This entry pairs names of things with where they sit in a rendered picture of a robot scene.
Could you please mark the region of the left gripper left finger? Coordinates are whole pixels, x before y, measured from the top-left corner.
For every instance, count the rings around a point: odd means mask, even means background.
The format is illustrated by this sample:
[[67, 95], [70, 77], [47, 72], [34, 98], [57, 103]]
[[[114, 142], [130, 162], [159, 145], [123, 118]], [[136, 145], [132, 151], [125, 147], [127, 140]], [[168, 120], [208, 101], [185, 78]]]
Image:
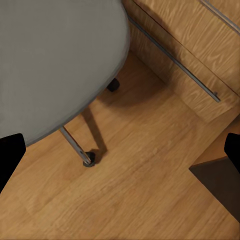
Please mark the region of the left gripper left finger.
[[0, 138], [0, 193], [26, 153], [22, 133]]

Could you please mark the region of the swivel chair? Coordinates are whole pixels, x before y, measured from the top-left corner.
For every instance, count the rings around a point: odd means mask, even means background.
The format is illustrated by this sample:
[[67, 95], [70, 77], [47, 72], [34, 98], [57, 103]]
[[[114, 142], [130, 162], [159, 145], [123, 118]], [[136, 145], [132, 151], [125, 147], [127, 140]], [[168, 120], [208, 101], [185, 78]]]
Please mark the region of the swivel chair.
[[29, 147], [59, 130], [93, 167], [64, 125], [120, 87], [130, 42], [121, 0], [0, 0], [0, 139]]

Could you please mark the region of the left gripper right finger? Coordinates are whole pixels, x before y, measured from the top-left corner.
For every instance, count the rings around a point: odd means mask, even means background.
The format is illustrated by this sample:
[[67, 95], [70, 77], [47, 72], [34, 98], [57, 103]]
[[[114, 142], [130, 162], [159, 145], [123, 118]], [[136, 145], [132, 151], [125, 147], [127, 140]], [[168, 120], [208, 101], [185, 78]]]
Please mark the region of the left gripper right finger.
[[224, 151], [240, 173], [240, 135], [228, 133]]

